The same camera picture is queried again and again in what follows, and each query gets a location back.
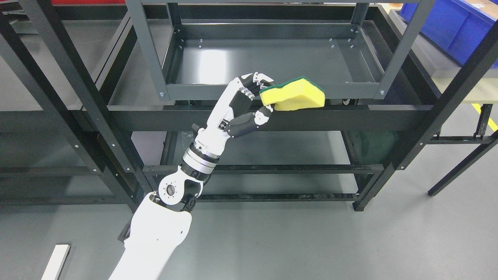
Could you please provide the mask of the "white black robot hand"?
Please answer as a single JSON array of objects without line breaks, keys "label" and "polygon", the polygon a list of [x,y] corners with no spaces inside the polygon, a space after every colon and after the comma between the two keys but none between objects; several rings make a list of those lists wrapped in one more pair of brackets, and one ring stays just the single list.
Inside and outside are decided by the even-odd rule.
[{"label": "white black robot hand", "polygon": [[249,73],[233,78],[215,104],[207,125],[198,129],[191,149],[199,157],[218,158],[228,139],[246,135],[266,124],[274,108],[262,106],[255,112],[249,109],[255,97],[266,87],[276,85],[263,73]]}]

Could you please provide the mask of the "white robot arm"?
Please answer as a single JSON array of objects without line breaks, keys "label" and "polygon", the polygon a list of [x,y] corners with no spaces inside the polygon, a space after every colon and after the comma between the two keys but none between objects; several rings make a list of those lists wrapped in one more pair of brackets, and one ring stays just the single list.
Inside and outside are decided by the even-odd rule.
[{"label": "white robot arm", "polygon": [[124,252],[110,280],[156,280],[192,224],[192,210],[219,162],[224,145],[194,141],[175,172],[145,195],[133,214]]}]

